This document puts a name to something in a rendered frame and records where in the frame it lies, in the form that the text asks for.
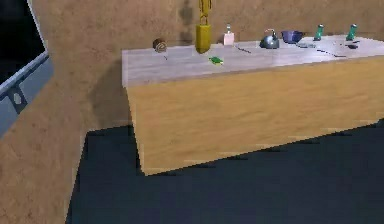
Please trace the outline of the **brown round bread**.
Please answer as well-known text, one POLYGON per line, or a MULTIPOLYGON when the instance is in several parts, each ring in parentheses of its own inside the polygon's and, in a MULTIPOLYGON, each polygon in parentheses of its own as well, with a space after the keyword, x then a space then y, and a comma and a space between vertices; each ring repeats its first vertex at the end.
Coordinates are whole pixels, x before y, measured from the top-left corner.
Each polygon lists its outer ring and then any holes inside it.
POLYGON ((157 38, 153 41, 153 49, 157 53, 162 53, 167 50, 167 43, 164 39, 162 38, 157 38))

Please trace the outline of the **dark long utensil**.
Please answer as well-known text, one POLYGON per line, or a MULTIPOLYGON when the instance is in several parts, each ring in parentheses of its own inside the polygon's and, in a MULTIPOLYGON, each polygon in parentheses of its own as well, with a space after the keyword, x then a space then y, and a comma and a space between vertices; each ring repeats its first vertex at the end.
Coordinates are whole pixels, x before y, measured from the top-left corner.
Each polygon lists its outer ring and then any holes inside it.
POLYGON ((331 55, 333 57, 336 57, 336 58, 346 58, 347 56, 345 55, 338 55, 338 54, 335 54, 335 53, 331 53, 329 51, 326 51, 326 50, 321 50, 321 49, 316 49, 317 52, 321 52, 321 53, 325 53, 325 54, 328 54, 328 55, 331 55))

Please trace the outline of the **wooden kitchen counter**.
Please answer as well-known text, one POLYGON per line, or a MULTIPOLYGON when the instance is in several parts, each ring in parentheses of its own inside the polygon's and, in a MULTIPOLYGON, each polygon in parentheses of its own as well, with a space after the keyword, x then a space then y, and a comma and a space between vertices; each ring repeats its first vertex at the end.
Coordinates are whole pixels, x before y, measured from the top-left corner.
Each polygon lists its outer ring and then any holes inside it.
POLYGON ((384 41, 355 41, 357 49, 342 35, 301 42, 316 48, 235 45, 251 54, 222 45, 205 54, 190 46, 123 51, 122 85, 142 171, 158 174, 384 118, 384 41))

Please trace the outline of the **yellow hanging bottle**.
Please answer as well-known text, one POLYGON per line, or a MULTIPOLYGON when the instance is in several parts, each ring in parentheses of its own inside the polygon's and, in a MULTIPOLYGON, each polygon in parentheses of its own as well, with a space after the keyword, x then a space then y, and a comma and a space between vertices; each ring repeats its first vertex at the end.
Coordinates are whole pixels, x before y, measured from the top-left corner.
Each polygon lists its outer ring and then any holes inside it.
POLYGON ((209 24, 209 12, 212 8, 211 0, 198 0, 199 3, 199 23, 196 25, 195 49, 199 54, 203 54, 211 46, 211 25, 209 24))

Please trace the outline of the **grey metal kettle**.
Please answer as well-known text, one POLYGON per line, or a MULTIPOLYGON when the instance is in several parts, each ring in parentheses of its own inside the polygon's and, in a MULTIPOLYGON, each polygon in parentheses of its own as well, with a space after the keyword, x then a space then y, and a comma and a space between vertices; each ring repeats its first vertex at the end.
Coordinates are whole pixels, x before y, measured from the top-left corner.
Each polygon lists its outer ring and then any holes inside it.
POLYGON ((278 36, 274 29, 266 29, 265 36, 260 41, 259 46, 264 49, 278 49, 280 47, 278 36))

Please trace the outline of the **blue bowl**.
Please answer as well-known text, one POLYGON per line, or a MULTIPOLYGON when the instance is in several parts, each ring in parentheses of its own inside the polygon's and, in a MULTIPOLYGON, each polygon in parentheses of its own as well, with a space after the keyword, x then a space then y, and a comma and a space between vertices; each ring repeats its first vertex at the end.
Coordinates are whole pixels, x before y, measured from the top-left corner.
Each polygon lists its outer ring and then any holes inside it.
POLYGON ((296 44, 304 37, 304 32, 297 30, 285 30, 281 32, 281 35, 285 43, 296 44))

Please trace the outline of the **green pepper shaker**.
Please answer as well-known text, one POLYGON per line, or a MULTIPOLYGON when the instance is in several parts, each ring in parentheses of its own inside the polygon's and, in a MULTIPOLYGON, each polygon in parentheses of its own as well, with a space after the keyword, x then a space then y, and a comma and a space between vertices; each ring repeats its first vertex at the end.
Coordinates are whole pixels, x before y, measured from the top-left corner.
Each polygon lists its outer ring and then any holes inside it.
POLYGON ((353 41, 355 39, 356 30, 357 30, 357 25, 356 24, 352 24, 350 26, 349 32, 348 32, 348 34, 346 36, 346 40, 347 41, 353 41))
POLYGON ((316 31, 316 33, 314 35, 313 41, 321 41, 323 30, 324 30, 324 25, 323 24, 319 24, 317 26, 317 31, 316 31))

